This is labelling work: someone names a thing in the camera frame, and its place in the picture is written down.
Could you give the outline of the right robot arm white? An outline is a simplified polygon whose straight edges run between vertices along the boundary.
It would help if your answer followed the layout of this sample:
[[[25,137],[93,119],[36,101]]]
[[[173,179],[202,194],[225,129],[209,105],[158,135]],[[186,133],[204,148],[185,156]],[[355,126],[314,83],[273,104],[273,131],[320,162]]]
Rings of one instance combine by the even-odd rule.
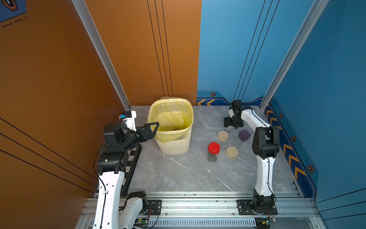
[[[243,127],[247,123],[254,131],[252,150],[256,155],[257,177],[252,197],[252,211],[257,214],[277,215],[273,192],[273,167],[280,151],[279,128],[272,126],[256,114],[250,106],[235,100],[224,118],[224,127]]]

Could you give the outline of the beige jar lid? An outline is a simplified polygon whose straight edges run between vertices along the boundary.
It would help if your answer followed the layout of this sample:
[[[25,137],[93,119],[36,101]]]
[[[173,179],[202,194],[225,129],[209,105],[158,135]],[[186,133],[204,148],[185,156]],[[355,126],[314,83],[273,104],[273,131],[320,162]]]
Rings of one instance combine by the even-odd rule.
[[[226,142],[229,139],[229,134],[226,131],[220,131],[217,134],[217,138],[220,142]]]
[[[226,155],[231,159],[235,159],[238,157],[239,151],[236,147],[230,146],[226,149]]]

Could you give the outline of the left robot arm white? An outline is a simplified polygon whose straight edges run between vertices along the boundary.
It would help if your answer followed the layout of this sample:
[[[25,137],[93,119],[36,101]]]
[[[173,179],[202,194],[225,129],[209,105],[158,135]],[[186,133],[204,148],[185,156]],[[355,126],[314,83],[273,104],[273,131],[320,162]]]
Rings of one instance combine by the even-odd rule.
[[[137,217],[148,210],[144,191],[129,194],[124,205],[120,207],[119,204],[128,153],[140,152],[141,143],[153,139],[158,128],[158,122],[147,123],[127,132],[123,131],[120,123],[110,123],[104,127],[107,146],[97,163],[99,196],[94,229],[132,229]]]

